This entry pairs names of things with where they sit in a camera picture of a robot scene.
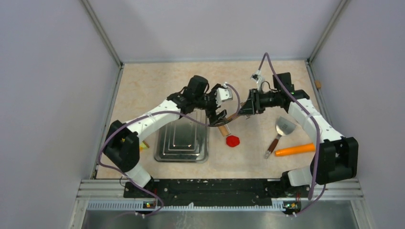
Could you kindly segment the red dough piece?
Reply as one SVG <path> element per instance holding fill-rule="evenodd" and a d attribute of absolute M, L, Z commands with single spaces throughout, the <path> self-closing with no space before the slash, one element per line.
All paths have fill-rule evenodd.
<path fill-rule="evenodd" d="M 227 144 L 229 147 L 236 147 L 236 146 L 238 146 L 238 145 L 240 144 L 240 139 L 239 139 L 239 137 L 234 136 L 234 135 L 229 135 L 229 136 L 227 136 L 226 139 L 225 139 L 225 141 L 226 141 L 226 144 Z"/>

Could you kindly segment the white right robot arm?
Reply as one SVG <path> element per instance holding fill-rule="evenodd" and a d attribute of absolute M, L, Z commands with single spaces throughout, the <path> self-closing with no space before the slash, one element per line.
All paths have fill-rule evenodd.
<path fill-rule="evenodd" d="M 316 110 L 309 95 L 295 90 L 290 73 L 273 76 L 274 90 L 263 91 L 265 82 L 260 71 L 251 76 L 257 88 L 250 89 L 246 102 L 238 115 L 261 114 L 266 108 L 281 107 L 301 126 L 312 140 L 318 153 L 310 165 L 283 172 L 280 191 L 287 197 L 294 196 L 299 186 L 313 182 L 325 185 L 350 179 L 357 174 L 358 142 L 354 137 L 344 137 Z"/>

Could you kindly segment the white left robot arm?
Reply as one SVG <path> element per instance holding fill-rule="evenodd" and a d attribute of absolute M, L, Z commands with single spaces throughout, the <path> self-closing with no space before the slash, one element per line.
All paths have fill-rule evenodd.
<path fill-rule="evenodd" d="M 108 130 L 101 152 L 115 165 L 117 170 L 135 183 L 135 191 L 141 197 L 153 192 L 151 175 L 139 163 L 139 145 L 161 127 L 186 117 L 194 110 L 205 111 L 209 127 L 226 123 L 227 111 L 217 112 L 222 103 L 233 99 L 229 84 L 209 87 L 208 80 L 193 76 L 188 85 L 179 92 L 170 94 L 161 104 L 142 116 L 130 121 L 114 121 Z"/>

